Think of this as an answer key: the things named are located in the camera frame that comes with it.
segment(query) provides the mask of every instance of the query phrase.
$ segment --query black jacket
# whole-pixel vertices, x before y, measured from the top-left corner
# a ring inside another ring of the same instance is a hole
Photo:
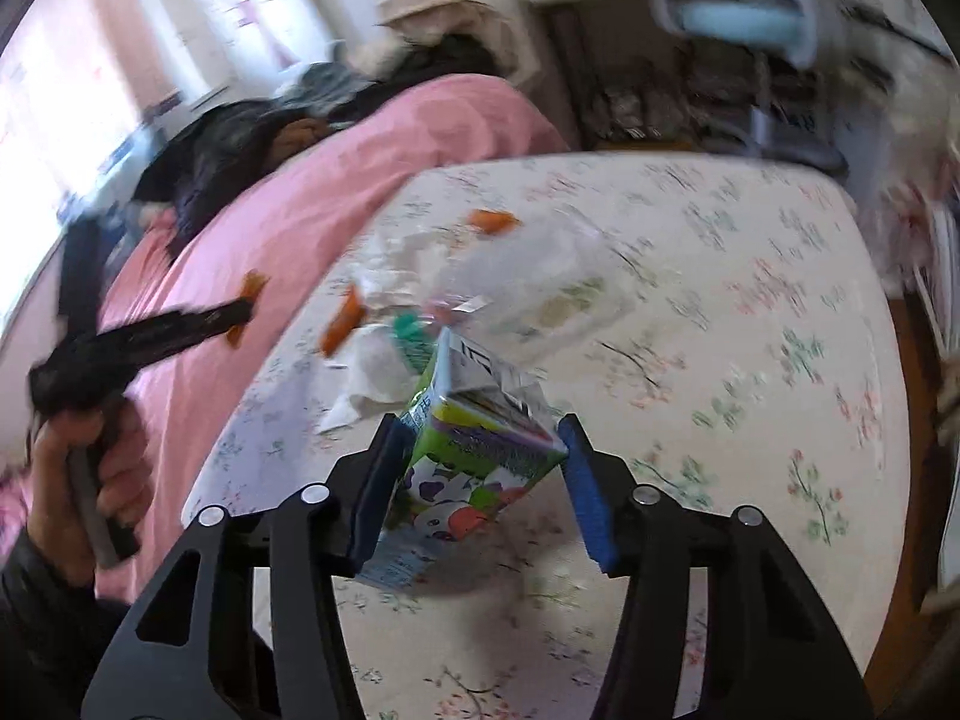
[[[0,716],[80,717],[80,703],[127,612],[71,587],[20,534],[0,572]]]

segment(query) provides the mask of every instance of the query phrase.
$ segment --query light blue chair seat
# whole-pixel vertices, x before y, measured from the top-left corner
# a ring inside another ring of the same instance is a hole
[[[683,31],[788,55],[803,45],[803,16],[768,4],[693,0],[676,6]]]

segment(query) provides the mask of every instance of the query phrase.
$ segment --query person's arm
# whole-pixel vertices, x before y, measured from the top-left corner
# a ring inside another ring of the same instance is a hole
[[[80,702],[126,608],[98,601],[96,569],[80,525],[66,475],[71,445],[89,445],[99,435],[99,415],[63,415],[41,432],[32,450],[34,504],[0,572],[0,647],[22,650],[49,688],[79,715]],[[128,404],[121,437],[100,467],[100,511],[125,524],[140,522],[152,502],[146,437]]]

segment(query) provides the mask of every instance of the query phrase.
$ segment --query human hand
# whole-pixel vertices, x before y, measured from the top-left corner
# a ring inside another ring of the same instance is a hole
[[[72,586],[93,582],[96,560],[70,493],[66,456],[71,446],[90,446],[104,429],[100,412],[61,413],[47,422],[32,447],[34,504],[27,533]],[[136,407],[120,410],[120,437],[100,464],[103,488],[97,509],[128,526],[147,514],[154,499],[150,464],[144,458],[147,436]]]

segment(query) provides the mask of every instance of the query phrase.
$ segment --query beige cloth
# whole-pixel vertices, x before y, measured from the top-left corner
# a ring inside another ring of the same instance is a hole
[[[520,51],[517,25],[478,0],[385,0],[380,25],[391,33],[352,52],[349,64],[373,79],[390,74],[414,46],[435,46],[443,36],[470,35],[494,56],[507,80],[529,74]]]

